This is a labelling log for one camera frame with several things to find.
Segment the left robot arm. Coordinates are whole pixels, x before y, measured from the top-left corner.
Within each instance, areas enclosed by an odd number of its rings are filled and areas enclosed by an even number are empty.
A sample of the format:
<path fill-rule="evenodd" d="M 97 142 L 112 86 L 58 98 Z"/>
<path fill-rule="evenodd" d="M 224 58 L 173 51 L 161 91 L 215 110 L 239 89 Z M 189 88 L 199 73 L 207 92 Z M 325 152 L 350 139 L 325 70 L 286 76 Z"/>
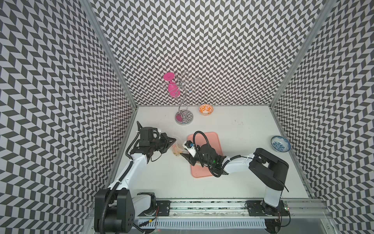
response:
<path fill-rule="evenodd" d="M 126 167 L 106 189 L 100 189 L 94 197 L 94 231 L 100 234 L 128 233 L 132 228 L 147 233 L 135 218 L 142 213 L 157 215 L 154 193 L 139 193 L 131 196 L 135 180 L 144 172 L 154 152 L 164 154 L 176 142 L 157 128 L 143 127 L 139 122 L 137 133 L 125 151 L 129 159 Z"/>

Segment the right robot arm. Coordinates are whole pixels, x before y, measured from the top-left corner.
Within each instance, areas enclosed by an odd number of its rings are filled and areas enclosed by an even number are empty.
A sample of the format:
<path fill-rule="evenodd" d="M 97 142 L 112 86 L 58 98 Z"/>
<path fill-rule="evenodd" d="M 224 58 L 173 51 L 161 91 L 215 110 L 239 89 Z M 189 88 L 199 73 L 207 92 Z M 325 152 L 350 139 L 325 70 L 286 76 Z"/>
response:
<path fill-rule="evenodd" d="M 282 192 L 286 189 L 285 182 L 289 169 L 286 161 L 263 148 L 257 148 L 248 156 L 221 156 L 211 146 L 206 134 L 201 131 L 196 131 L 192 140 L 185 141 L 183 148 L 187 152 L 180 155 L 191 166 L 199 164 L 216 178 L 250 170 L 266 186 L 264 198 L 259 204 L 262 213 L 266 216 L 281 216 L 279 204 Z"/>

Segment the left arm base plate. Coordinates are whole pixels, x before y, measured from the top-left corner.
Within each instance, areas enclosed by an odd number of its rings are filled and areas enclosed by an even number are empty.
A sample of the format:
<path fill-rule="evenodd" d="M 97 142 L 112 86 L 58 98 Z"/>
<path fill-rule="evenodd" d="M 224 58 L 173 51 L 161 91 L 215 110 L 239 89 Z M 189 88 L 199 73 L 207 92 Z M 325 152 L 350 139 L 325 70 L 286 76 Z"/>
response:
<path fill-rule="evenodd" d="M 136 215 L 136 217 L 167 217 L 170 214 L 170 200 L 156 200 L 154 205 Z"/>

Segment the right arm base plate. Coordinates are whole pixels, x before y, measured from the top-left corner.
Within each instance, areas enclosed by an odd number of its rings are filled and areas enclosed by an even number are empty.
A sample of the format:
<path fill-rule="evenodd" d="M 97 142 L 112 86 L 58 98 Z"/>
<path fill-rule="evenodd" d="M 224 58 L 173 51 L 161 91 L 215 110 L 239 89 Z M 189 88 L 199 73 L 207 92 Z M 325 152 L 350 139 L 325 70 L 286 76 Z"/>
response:
<path fill-rule="evenodd" d="M 248 200 L 244 207 L 247 209 L 249 216 L 271 216 L 282 217 L 289 215 L 289 208 L 287 204 L 280 200 L 276 208 L 267 205 L 263 200 Z"/>

